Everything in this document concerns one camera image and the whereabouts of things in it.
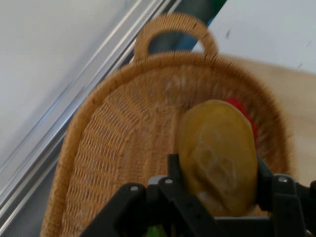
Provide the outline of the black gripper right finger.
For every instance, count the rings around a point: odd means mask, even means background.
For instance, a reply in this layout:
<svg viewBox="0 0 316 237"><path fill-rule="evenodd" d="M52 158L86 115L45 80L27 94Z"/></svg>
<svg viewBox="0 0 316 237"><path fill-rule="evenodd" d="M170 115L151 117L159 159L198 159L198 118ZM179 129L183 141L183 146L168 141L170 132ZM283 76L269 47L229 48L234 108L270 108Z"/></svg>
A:
<svg viewBox="0 0 316 237"><path fill-rule="evenodd" d="M291 175L273 173L260 156L257 203L271 214L275 237L316 235L316 182L308 187Z"/></svg>

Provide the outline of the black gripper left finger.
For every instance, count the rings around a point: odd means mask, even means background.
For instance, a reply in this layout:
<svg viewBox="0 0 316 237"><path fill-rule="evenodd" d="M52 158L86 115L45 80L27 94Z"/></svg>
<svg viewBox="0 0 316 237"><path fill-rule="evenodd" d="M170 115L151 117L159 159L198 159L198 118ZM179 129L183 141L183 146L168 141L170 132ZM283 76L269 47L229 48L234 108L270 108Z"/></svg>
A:
<svg viewBox="0 0 316 237"><path fill-rule="evenodd" d="M211 235L207 229L213 219L196 197L181 183L178 154L167 157L168 176L145 187L139 183L121 186L92 222L82 237L143 237L152 226L174 226L189 237Z"/></svg>

